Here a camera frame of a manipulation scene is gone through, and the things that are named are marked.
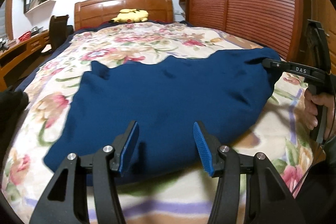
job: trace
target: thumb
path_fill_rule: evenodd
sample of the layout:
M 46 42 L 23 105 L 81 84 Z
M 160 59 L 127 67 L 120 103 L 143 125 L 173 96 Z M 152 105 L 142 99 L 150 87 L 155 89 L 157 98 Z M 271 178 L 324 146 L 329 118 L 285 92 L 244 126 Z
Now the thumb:
M 334 96 L 325 92 L 322 92 L 318 95 L 313 95 L 311 100 L 316 105 L 326 106 L 328 108 L 334 108 Z

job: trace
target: headboard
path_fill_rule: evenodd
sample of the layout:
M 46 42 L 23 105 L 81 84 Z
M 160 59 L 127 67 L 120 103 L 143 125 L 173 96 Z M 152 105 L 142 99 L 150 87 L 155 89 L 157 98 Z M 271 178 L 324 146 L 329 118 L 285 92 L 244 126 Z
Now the headboard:
M 151 20 L 173 22 L 171 0 L 86 0 L 75 4 L 75 30 L 97 27 L 125 8 L 146 10 Z

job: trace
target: floral bedspread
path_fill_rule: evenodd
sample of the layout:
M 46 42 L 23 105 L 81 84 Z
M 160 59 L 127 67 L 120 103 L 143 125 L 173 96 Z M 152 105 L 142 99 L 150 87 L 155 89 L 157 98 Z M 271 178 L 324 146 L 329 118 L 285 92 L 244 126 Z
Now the floral bedspread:
M 180 23 L 124 24 L 98 32 L 77 34 L 58 57 L 41 67 L 26 88 L 30 104 L 18 123 L 1 190 L 19 217 L 28 223 L 34 206 L 53 173 L 43 164 L 49 147 L 62 133 L 81 75 L 98 60 L 108 67 L 127 60 L 156 64 L 167 56 L 207 58 L 217 50 L 260 47 L 224 32 L 187 27 Z M 256 124 L 233 147 L 254 155 L 264 152 L 290 190 L 312 162 L 312 149 L 303 123 L 303 79 L 284 73 Z M 242 223 L 245 177 L 241 176 Z M 206 223 L 214 200 L 217 180 L 200 164 L 149 181 L 118 188 L 128 224 Z M 97 223 L 92 189 L 88 208 L 91 223 Z

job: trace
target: red object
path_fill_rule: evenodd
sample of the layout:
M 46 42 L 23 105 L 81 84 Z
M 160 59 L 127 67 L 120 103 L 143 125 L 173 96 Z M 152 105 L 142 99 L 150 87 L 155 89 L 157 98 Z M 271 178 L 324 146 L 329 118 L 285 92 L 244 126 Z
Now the red object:
M 31 31 L 25 32 L 23 35 L 19 37 L 20 42 L 26 41 L 30 38 Z

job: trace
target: stuffed animal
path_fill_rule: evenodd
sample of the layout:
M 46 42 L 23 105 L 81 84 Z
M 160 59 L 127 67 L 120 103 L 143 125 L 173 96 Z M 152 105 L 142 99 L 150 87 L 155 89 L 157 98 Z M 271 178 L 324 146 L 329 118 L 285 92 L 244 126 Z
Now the stuffed animal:
M 122 9 L 120 10 L 120 14 L 112 18 L 114 22 L 145 22 L 148 19 L 148 12 L 145 10 L 137 10 L 137 9 Z

